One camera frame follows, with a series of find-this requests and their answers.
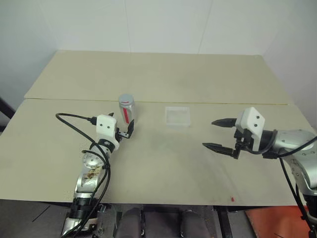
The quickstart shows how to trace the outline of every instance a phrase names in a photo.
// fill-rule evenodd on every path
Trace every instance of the can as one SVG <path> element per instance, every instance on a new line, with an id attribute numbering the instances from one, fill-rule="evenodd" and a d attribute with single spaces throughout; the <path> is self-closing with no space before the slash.
<path id="1" fill-rule="evenodd" d="M 119 107 L 123 116 L 123 120 L 126 124 L 129 124 L 132 120 L 135 122 L 135 105 L 132 95 L 122 94 L 119 97 Z"/>

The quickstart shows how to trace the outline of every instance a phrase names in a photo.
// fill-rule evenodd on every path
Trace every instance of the tabletop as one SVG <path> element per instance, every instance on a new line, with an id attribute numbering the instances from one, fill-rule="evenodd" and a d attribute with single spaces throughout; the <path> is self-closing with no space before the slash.
<path id="1" fill-rule="evenodd" d="M 292 101 L 261 56 L 58 51 L 25 98 L 137 102 Z"/>
<path id="2" fill-rule="evenodd" d="M 189 107 L 189 127 L 168 127 L 165 107 Z M 136 103 L 137 121 L 110 159 L 111 180 L 103 202 L 195 205 L 295 205 L 280 164 L 241 152 L 238 160 L 203 142 L 234 146 L 234 129 L 211 121 L 236 117 L 252 105 Z M 255 105 L 265 129 L 312 130 L 294 105 Z M 1 199 L 71 202 L 82 167 L 84 137 L 55 118 L 58 112 L 97 116 L 118 102 L 26 99 L 0 136 Z M 92 137 L 89 122 L 71 119 Z"/>

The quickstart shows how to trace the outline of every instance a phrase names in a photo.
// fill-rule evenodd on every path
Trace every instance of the orange floor mat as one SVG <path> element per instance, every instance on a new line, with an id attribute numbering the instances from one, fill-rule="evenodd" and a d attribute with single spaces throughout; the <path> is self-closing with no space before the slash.
<path id="1" fill-rule="evenodd" d="M 308 225 L 297 206 L 246 211 L 257 238 L 308 238 Z"/>

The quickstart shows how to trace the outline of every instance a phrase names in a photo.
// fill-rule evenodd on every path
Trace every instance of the red mark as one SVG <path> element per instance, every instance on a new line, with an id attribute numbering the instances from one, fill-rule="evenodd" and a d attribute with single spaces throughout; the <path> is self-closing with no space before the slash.
<path id="1" fill-rule="evenodd" d="M 125 122 L 129 124 L 129 116 L 126 108 L 123 108 Z"/>

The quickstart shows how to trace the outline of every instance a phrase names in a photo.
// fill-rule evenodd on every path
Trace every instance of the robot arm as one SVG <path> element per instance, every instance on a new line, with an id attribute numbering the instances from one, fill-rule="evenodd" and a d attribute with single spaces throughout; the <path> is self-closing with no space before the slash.
<path id="1" fill-rule="evenodd" d="M 120 132 L 117 128 L 117 121 L 112 115 L 99 115 L 90 119 L 92 124 L 96 125 L 97 143 L 92 143 L 89 150 L 83 151 L 83 167 L 77 179 L 70 212 L 66 215 L 64 221 L 62 237 L 72 231 L 76 232 L 79 224 L 85 219 L 87 219 L 87 222 L 82 224 L 82 231 L 90 231 L 97 226 L 97 209 L 95 209 L 95 206 L 98 200 L 95 194 L 107 176 L 110 167 L 107 161 L 111 154 L 119 149 L 122 138 L 130 138 L 134 128 L 134 121 L 132 121 L 127 132 Z"/>
<path id="2" fill-rule="evenodd" d="M 235 149 L 214 143 L 203 143 L 207 148 L 239 158 L 241 150 L 262 154 L 267 159 L 282 157 L 292 169 L 296 185 L 308 207 L 308 219 L 317 225 L 317 137 L 304 130 L 263 130 L 265 119 L 253 107 L 245 109 L 237 119 L 212 122 L 221 127 L 236 127 Z"/>

